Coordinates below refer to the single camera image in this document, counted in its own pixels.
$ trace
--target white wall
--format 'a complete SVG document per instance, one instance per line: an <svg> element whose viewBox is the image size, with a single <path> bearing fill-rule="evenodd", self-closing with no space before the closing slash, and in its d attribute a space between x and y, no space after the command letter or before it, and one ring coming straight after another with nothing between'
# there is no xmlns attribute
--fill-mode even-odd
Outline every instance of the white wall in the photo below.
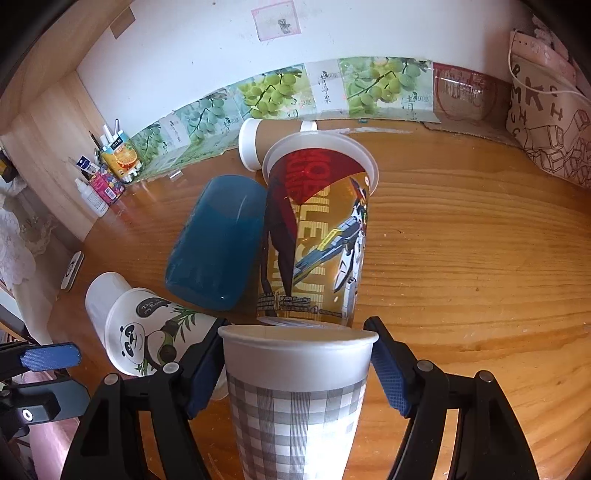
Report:
<svg viewBox="0 0 591 480"><path fill-rule="evenodd" d="M430 59L509 80L519 0L295 0L302 33L260 42L251 10L281 0L136 0L135 22L98 39L78 74L104 119L131 136L209 92L305 61Z"/></svg>
<svg viewBox="0 0 591 480"><path fill-rule="evenodd" d="M2 306L4 306L4 308L7 309L10 313L12 313L15 317L20 318L22 320L22 314L20 309L18 308L17 301L1 288L0 304L2 304Z"/></svg>

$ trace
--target wooden table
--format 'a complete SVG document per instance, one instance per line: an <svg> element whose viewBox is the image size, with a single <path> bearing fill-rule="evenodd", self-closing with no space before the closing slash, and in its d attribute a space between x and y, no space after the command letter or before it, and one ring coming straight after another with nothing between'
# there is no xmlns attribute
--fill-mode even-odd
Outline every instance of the wooden table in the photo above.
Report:
<svg viewBox="0 0 591 480"><path fill-rule="evenodd" d="M401 132L353 135L381 171L354 327L379 315L446 372L492 371L540 478L565 478L591 440L591 192L543 173L516 148L410 122L363 126ZM90 282L114 270L178 301L164 287L168 254L205 183L230 173L248 174L236 150L185 168L175 182L130 188L93 227L76 283L49 322L56 342L81 348L72 374L91 391L114 368L86 316ZM227 317L252 321L255 294L253 278ZM228 405L212 403L192 428L212 477L238 480ZM436 479L447 478L456 419L449 414ZM345 478L386 478L405 425L372 370ZM142 428L150 468L164 478L149 417Z"/></svg>

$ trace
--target grape wallpaper strip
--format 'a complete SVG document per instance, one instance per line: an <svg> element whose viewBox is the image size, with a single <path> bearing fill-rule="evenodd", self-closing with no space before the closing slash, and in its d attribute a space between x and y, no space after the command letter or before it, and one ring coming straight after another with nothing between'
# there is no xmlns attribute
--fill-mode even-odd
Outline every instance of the grape wallpaper strip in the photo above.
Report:
<svg viewBox="0 0 591 480"><path fill-rule="evenodd" d="M433 66L404 57L352 57L293 65L221 88L134 135L144 163L137 181L235 148L250 117L438 122Z"/></svg>

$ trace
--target gray checkered paper cup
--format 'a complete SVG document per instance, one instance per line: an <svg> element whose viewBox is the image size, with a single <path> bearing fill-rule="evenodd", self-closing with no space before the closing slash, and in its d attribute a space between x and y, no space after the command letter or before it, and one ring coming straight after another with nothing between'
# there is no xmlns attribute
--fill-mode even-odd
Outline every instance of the gray checkered paper cup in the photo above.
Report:
<svg viewBox="0 0 591 480"><path fill-rule="evenodd" d="M219 334L245 480L340 480L378 335L255 325Z"/></svg>

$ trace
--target white bottle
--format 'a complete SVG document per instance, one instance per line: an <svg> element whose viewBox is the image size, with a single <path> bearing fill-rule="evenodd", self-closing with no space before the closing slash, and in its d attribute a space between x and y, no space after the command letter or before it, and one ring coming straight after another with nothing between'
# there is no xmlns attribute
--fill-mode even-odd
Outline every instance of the white bottle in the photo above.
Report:
<svg viewBox="0 0 591 480"><path fill-rule="evenodd" d="M90 209L99 217L102 217L109 209L109 206L102 198L100 198L100 195L96 193L90 185L84 183L81 179L76 179L76 187L78 188L80 195L82 195L82 199L86 202Z"/></svg>

